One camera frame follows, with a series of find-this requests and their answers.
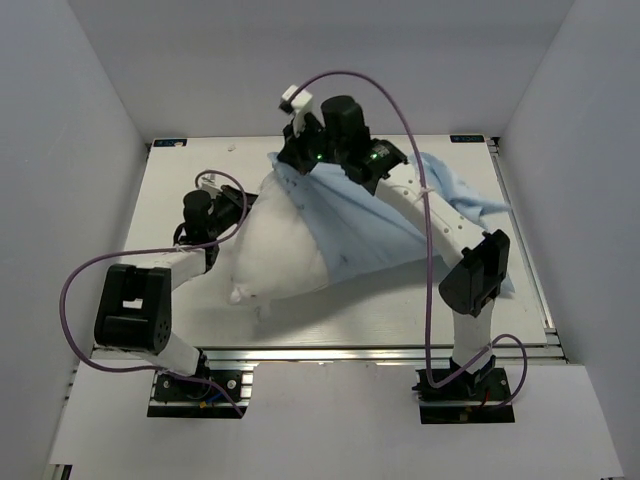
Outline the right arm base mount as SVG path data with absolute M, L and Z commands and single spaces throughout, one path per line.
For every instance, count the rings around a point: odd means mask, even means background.
M 504 368 L 492 368 L 476 385 L 464 376 L 457 377 L 441 388 L 427 381 L 426 370 L 416 371 L 417 383 L 412 391 L 417 397 L 420 421 L 423 425 L 511 424 L 515 414 L 511 389 Z

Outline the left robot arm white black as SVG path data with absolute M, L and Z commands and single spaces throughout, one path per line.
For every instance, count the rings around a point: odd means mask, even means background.
M 109 267 L 94 325 L 95 342 L 178 374 L 177 387 L 188 398 L 205 396 L 212 377 L 202 351 L 172 332 L 172 293 L 212 269 L 221 236 L 240 224 L 256 199 L 229 185 L 187 193 L 173 250 L 138 264 Z

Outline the white pillow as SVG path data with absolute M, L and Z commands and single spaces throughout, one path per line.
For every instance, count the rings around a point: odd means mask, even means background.
M 235 237 L 229 303 L 270 314 L 271 303 L 329 285 L 324 258 L 275 173 L 262 181 L 257 199 Z

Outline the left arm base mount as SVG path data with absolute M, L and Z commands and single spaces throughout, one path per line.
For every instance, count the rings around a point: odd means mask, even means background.
M 209 380 L 219 388 L 178 380 L 170 374 L 154 377 L 147 416 L 173 419 L 239 419 L 245 413 L 253 385 L 253 367 L 213 362 Z

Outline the light blue pillowcase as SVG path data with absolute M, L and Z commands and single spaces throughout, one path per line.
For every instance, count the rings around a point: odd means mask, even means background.
M 505 203 L 483 197 L 442 160 L 420 153 L 427 186 L 434 187 L 429 201 L 439 195 L 462 217 L 484 230 L 487 215 L 509 211 Z M 307 231 L 316 247 L 309 254 L 321 259 L 320 267 L 309 267 L 311 277 L 325 288 L 359 275 L 393 268 L 419 260 L 426 253 L 424 233 L 405 219 L 399 210 L 380 198 L 365 192 L 364 187 L 351 182 L 338 165 L 321 163 L 306 176 L 277 160 L 277 153 L 268 154 L 273 167 L 275 185 L 269 193 L 268 205 L 276 204 L 275 187 L 283 189 L 285 200 L 295 209 L 291 228 L 302 234 Z

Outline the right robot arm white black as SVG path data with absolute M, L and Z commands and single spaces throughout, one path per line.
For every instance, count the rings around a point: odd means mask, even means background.
M 427 170 L 433 164 L 419 154 L 407 157 L 390 141 L 372 137 L 352 97 L 325 100 L 320 117 L 313 114 L 312 101 L 301 87 L 291 86 L 283 93 L 279 108 L 291 121 L 283 130 L 278 163 L 300 175 L 335 164 L 347 181 L 423 228 L 428 251 L 438 253 L 450 269 L 438 291 L 454 323 L 451 372 L 442 380 L 430 377 L 428 383 L 433 388 L 451 383 L 459 396 L 477 397 L 495 366 L 491 320 L 507 276 L 509 237 L 470 221 L 443 198 L 442 189 L 428 189 Z

